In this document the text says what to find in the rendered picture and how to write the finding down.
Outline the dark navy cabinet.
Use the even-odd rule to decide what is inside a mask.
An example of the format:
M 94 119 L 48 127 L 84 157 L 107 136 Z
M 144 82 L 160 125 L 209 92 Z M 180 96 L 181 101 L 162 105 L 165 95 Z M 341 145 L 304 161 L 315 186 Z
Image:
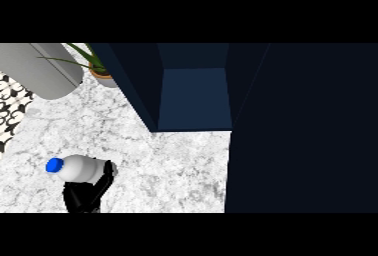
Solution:
M 149 131 L 233 129 L 265 43 L 92 43 L 89 47 Z

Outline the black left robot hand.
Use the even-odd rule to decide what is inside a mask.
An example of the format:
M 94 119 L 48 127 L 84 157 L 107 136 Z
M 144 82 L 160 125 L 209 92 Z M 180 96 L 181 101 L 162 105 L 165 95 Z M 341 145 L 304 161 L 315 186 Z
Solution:
M 69 213 L 100 212 L 100 199 L 113 183 L 115 175 L 116 168 L 112 162 L 106 161 L 101 176 L 95 184 L 87 182 L 66 182 L 63 184 L 61 195 L 66 211 Z

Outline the green potted plant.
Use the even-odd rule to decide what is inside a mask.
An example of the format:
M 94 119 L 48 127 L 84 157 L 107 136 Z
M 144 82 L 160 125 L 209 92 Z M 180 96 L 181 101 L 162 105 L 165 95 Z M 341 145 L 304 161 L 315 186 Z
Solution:
M 89 74 L 95 78 L 97 82 L 107 88 L 116 88 L 116 82 L 110 76 L 110 73 L 100 61 L 100 58 L 97 54 L 94 53 L 94 50 L 89 46 L 89 44 L 85 44 L 87 49 L 89 52 L 85 52 L 73 43 L 67 43 L 67 46 L 78 52 L 81 57 L 87 60 L 88 64 L 79 64 L 76 61 L 64 60 L 61 58 L 54 58 L 54 57 L 45 57 L 45 60 L 54 60 L 60 61 L 69 64 L 73 64 L 76 66 L 81 66 L 88 69 Z

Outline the dark navy cabinet door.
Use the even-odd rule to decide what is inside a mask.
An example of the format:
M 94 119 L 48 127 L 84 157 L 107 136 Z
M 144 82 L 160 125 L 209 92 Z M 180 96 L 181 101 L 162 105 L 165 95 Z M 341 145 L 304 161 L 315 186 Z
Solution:
M 378 213 L 378 44 L 277 43 L 230 134 L 228 213 Z

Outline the white bottle with blue cap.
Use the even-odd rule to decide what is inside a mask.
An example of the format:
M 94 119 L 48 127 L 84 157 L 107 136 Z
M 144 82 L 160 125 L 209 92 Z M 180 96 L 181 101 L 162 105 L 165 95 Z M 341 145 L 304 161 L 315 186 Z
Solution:
M 45 171 L 57 175 L 64 182 L 95 184 L 103 175 L 104 160 L 84 155 L 69 155 L 51 158 L 45 164 Z

